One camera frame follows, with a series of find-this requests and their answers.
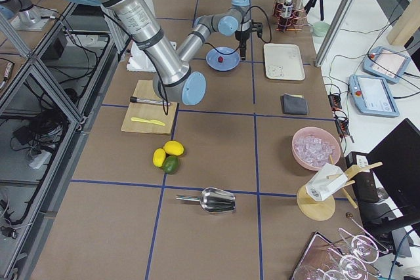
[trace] pink bowl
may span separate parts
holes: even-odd
[[[303,161],[298,155],[297,152],[295,151],[295,142],[297,139],[300,138],[304,138],[306,136],[314,136],[316,138],[320,138],[322,139],[322,141],[326,141],[329,142],[329,144],[331,146],[334,146],[334,152],[331,154],[332,158],[333,158],[333,164],[336,164],[339,159],[340,159],[340,155],[341,155],[341,147],[340,144],[338,143],[337,139],[334,138],[334,136],[332,134],[330,134],[328,131],[325,131],[324,129],[318,128],[318,127],[305,127],[302,129],[299,129],[294,135],[293,135],[293,139],[291,141],[291,152],[296,160],[296,162],[298,162],[300,165],[302,165],[304,168],[308,169],[308,170],[320,170],[321,167],[315,167],[313,165],[310,165],[308,163],[306,163],[305,161]]]

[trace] yellow plastic knife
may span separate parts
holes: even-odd
[[[137,121],[139,123],[155,124],[159,126],[166,126],[166,124],[163,121],[158,121],[157,119],[144,119],[144,118],[139,118],[139,117],[132,117],[131,121]]]

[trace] blue plate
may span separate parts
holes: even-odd
[[[217,50],[224,54],[229,54],[230,52],[234,51],[234,49],[231,49],[230,47],[217,47]],[[223,55],[219,52],[217,52],[215,49],[212,49],[207,53],[207,56],[205,57],[209,66],[214,70],[229,71],[234,69],[239,64],[240,56],[238,52],[234,52],[231,55]],[[219,57],[223,57],[222,62],[219,62]]]

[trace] wooden cutting board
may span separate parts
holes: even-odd
[[[137,98],[148,98],[151,100],[160,100],[153,91],[152,80],[138,80],[133,96]],[[175,113],[178,103],[171,102],[169,113],[165,115],[161,105],[130,103],[125,114],[121,131],[141,132],[143,134],[171,134]],[[132,117],[144,119],[157,119],[165,123],[165,126],[159,126],[150,123],[138,123],[131,121]]]

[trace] gray cloth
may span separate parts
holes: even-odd
[[[284,114],[308,115],[308,103],[304,98],[283,94],[280,99]]]

